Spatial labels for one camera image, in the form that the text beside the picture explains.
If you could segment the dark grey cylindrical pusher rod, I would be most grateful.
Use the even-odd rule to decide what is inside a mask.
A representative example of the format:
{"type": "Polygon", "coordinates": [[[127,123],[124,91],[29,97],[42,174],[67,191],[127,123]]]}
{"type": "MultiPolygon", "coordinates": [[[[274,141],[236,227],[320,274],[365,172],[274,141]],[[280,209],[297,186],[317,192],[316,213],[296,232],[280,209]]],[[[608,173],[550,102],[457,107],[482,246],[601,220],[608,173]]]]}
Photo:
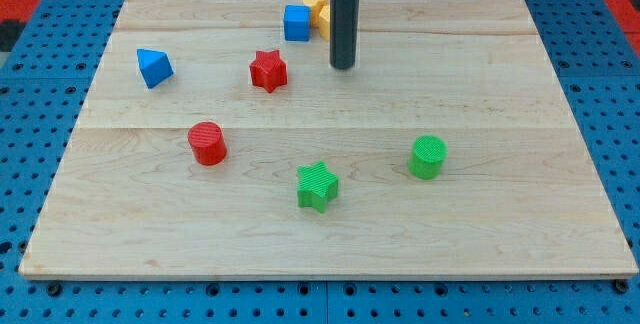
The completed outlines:
{"type": "Polygon", "coordinates": [[[330,65],[349,70],[355,65],[359,0],[330,0],[330,65]]]}

